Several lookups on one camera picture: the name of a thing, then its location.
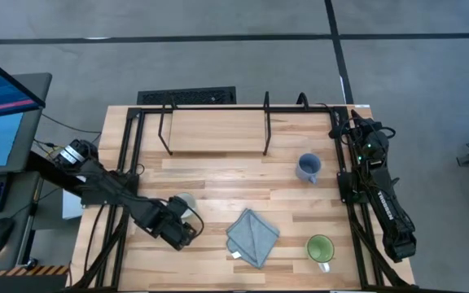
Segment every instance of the wooden tabletop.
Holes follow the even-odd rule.
[[[112,106],[107,111],[99,158],[110,170],[116,167],[127,109]],[[356,110],[364,117],[371,116],[368,107]],[[165,137],[171,128],[171,115],[166,115]],[[180,192],[193,194],[205,229],[189,247],[175,251],[164,240],[153,239],[143,232],[130,219],[120,291],[360,288],[347,211],[340,202],[335,179],[338,162],[334,141],[327,135],[331,129],[327,114],[271,114],[272,138],[267,156],[253,153],[175,153],[169,156],[157,137],[159,123],[160,115],[147,115],[138,161],[146,170],[140,176],[138,193],[157,198],[168,198]],[[294,172],[297,159],[307,152],[322,160],[316,185],[299,181]],[[253,209],[280,230],[280,237],[263,269],[234,260],[226,249],[226,228],[245,208]],[[82,216],[72,258],[74,282],[82,275],[90,231],[98,210],[99,207],[86,207]],[[384,254],[382,230],[373,212],[371,216],[378,249]],[[106,219],[107,208],[97,224],[90,263],[102,246]],[[199,228],[194,217],[190,222]],[[324,234],[335,244],[329,273],[322,273],[305,254],[305,243],[314,234]],[[365,248],[363,251],[367,277],[373,284],[370,256]],[[108,261],[105,284],[110,283],[113,258]],[[385,258],[405,281],[414,283],[408,260],[393,264]]]

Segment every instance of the folded cloth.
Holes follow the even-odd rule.
[[[279,235],[278,229],[246,208],[227,229],[227,249],[231,253],[238,252],[243,260],[261,269]]]

